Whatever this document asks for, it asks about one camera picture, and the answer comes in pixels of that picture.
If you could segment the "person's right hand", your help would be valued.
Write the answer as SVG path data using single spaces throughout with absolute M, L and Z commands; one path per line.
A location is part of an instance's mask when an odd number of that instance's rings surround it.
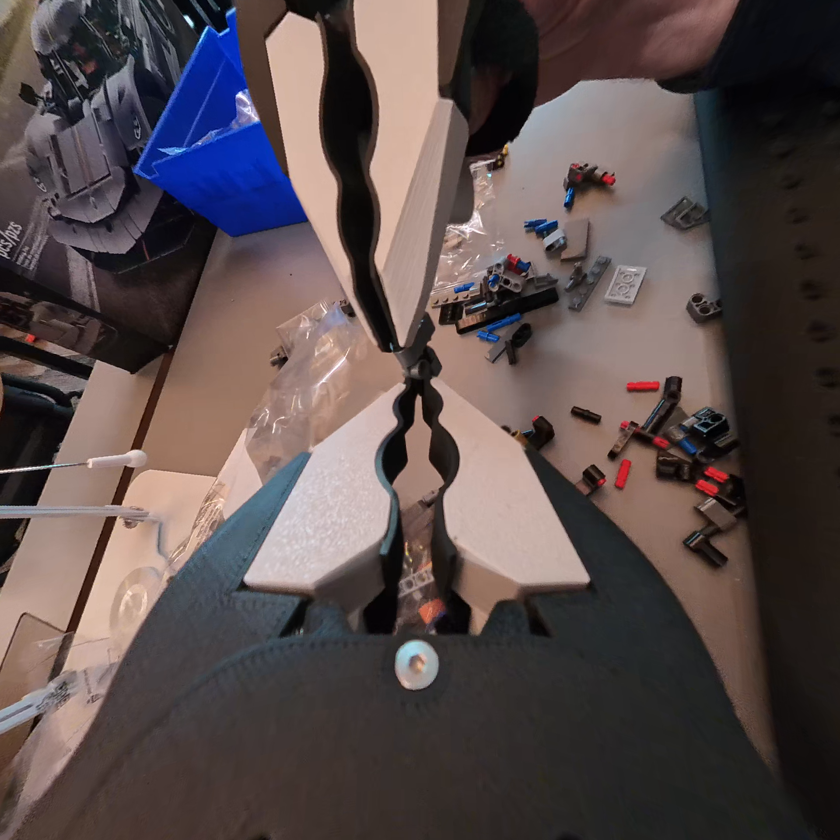
M 714 56 L 737 1 L 526 1 L 539 32 L 535 106 L 580 81 L 666 81 Z

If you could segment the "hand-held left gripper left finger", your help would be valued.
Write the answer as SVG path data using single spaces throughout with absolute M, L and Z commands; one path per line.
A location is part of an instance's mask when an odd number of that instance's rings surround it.
M 245 588 L 394 623 L 403 529 L 393 485 L 407 464 L 413 421 L 414 389 L 395 385 L 318 444 L 245 573 Z

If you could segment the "blue plastic bin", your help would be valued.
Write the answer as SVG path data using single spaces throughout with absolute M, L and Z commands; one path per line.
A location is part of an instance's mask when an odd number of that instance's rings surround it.
M 198 40 L 133 172 L 232 237 L 307 221 L 252 102 L 234 10 Z

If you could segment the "clear bags of parts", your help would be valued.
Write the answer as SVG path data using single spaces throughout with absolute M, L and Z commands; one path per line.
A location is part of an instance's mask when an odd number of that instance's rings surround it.
M 389 387 L 389 360 L 373 347 L 350 304 L 320 301 L 277 328 L 276 375 L 252 412 L 205 501 L 213 528 L 279 469 L 310 452 Z M 404 554 L 395 629 L 444 629 L 432 576 L 433 490 L 402 510 Z

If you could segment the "clear bag with warning print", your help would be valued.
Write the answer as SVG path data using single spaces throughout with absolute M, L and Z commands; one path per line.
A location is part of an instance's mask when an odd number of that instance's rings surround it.
M 33 717 L 7 733 L 34 731 L 61 753 L 71 751 L 88 730 L 136 632 L 120 627 L 113 636 L 88 637 L 22 613 L 2 653 L 2 709 L 30 694 L 48 691 L 49 697 Z

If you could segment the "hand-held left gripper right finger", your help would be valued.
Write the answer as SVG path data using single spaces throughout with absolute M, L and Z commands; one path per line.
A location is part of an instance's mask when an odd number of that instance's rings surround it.
M 438 415 L 458 450 L 443 494 L 444 523 L 455 546 L 455 593 L 471 620 L 496 604 L 581 590 L 591 581 L 529 460 L 532 450 L 437 379 Z

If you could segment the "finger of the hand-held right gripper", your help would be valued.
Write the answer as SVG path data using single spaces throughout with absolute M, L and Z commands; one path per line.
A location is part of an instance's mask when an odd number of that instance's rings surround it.
M 463 41 L 469 2 L 354 3 L 354 46 L 371 88 L 371 258 L 385 351 L 409 346 L 432 290 L 469 136 Z
M 266 38 L 287 173 L 344 295 L 376 346 L 398 340 L 378 269 L 375 95 L 353 5 L 289 2 Z

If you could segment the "pile of lego pieces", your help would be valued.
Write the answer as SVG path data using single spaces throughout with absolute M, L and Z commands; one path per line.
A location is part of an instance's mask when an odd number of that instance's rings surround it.
M 576 161 L 563 179 L 564 209 L 571 211 L 575 197 L 584 189 L 596 186 L 612 190 L 616 174 L 596 164 Z M 704 224 L 708 211 L 684 197 L 663 215 L 662 220 L 678 230 L 688 230 Z M 574 233 L 573 222 L 561 226 L 559 219 L 532 218 L 523 223 L 523 229 L 539 238 L 547 253 L 559 254 L 566 249 L 572 252 L 564 259 L 575 259 L 570 278 L 564 286 L 569 297 L 569 309 L 580 312 L 592 297 L 600 279 L 609 270 L 612 260 L 600 255 L 589 268 L 583 265 L 586 254 L 588 222 L 582 233 Z M 629 306 L 637 297 L 645 277 L 643 267 L 616 266 L 605 301 Z M 532 329 L 528 322 L 521 322 L 529 312 L 560 301 L 559 278 L 545 273 L 538 275 L 532 261 L 517 255 L 504 255 L 485 270 L 479 280 L 461 283 L 433 295 L 431 306 L 439 310 L 439 324 L 454 324 L 458 334 L 474 333 L 477 338 L 491 345 L 487 358 L 495 361 L 503 354 L 510 364 L 518 361 L 518 349 L 527 342 Z M 697 324 L 713 321 L 722 315 L 721 299 L 709 297 L 704 292 L 692 295 L 686 310 Z M 699 555 L 710 566 L 722 568 L 728 557 L 712 542 L 712 538 L 728 531 L 747 515 L 743 483 L 735 476 L 714 466 L 714 462 L 732 452 L 739 441 L 732 433 L 725 414 L 713 407 L 703 407 L 678 419 L 682 379 L 670 376 L 665 380 L 664 395 L 641 424 L 623 421 L 621 434 L 607 453 L 611 461 L 618 459 L 631 440 L 644 442 L 657 449 L 656 477 L 691 484 L 701 494 L 702 502 L 696 506 L 707 524 L 688 535 L 684 546 Z M 541 449 L 554 438 L 552 424 L 544 416 L 532 420 L 526 432 L 505 431 L 524 445 Z M 577 489 L 586 496 L 598 491 L 606 483 L 606 475 L 597 465 L 583 470 Z

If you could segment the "dark grey lego beam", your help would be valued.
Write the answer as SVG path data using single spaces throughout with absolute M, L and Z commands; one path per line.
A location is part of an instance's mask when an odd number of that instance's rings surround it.
M 393 355 L 402 369 L 404 380 L 423 382 L 439 376 L 442 365 L 434 349 L 429 346 L 434 331 L 433 320 L 426 312 L 418 324 L 411 344 L 393 351 Z

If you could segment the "black lego set box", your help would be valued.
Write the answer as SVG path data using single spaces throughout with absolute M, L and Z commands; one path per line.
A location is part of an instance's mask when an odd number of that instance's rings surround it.
M 139 166 L 206 11 L 2 2 L 3 326 L 130 373 L 178 340 L 216 228 Z

